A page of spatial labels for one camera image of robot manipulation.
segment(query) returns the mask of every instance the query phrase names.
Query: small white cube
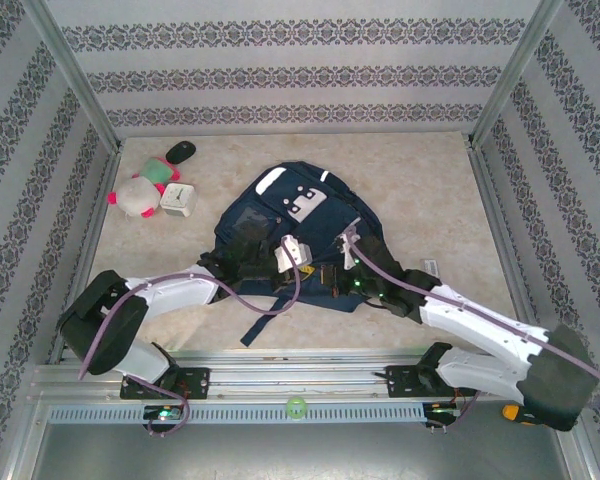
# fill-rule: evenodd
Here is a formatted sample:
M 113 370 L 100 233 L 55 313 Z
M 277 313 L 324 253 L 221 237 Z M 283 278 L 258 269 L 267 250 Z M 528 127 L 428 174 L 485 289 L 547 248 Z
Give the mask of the small white cube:
M 160 206 L 169 215 L 188 217 L 193 213 L 198 194 L 193 185 L 170 183 L 160 199 Z

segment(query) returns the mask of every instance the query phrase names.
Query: navy blue backpack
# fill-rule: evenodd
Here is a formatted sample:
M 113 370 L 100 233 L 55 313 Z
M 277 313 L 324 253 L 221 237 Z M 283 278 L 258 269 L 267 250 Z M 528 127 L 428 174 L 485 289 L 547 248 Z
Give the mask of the navy blue backpack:
M 336 238 L 356 218 L 359 235 L 373 235 L 384 241 L 382 225 L 373 211 L 334 174 L 306 162 L 284 162 L 265 170 L 222 214 L 216 226 L 216 249 L 229 246 L 237 235 L 255 231 L 269 245 L 280 243 L 284 235 L 293 235 L 311 249 L 311 266 L 344 264 Z M 271 310 L 282 308 L 291 299 L 292 283 L 274 292 L 271 282 L 242 282 L 241 295 L 275 296 Z M 343 312 L 353 312 L 365 298 L 350 294 L 334 297 L 320 275 L 303 280 L 298 301 Z M 273 318 L 260 318 L 241 339 L 249 346 Z

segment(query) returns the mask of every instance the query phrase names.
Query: wallpaper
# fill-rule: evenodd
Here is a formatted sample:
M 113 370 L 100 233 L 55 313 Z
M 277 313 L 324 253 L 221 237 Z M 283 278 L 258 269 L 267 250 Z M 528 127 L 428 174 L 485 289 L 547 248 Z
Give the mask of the wallpaper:
M 0 468 L 46 359 L 108 154 L 17 1 L 0 0 Z
M 482 148 L 537 321 L 600 368 L 600 1 L 565 2 Z
M 120 137 L 470 132 L 538 0 L 49 0 Z

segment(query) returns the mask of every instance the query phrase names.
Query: patterned wallpaper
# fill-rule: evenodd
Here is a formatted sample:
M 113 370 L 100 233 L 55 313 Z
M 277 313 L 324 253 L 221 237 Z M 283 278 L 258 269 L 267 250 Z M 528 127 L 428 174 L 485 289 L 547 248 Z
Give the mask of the patterned wallpaper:
M 22 5 L 0 0 L 0 454 L 47 357 L 107 158 Z
M 470 132 L 538 0 L 49 0 L 120 137 Z
M 600 1 L 565 2 L 482 147 L 537 320 L 600 368 Z

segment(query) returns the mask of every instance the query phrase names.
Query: plush toy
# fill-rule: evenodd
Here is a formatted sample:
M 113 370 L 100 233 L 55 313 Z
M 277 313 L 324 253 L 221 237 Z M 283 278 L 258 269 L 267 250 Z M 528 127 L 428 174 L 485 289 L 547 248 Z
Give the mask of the plush toy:
M 174 165 L 182 163 L 195 151 L 192 143 L 180 142 L 169 150 L 166 158 L 150 158 L 139 173 L 109 194 L 109 204 L 118 205 L 131 217 L 149 218 L 160 205 L 167 182 L 175 182 L 180 178 L 180 172 Z

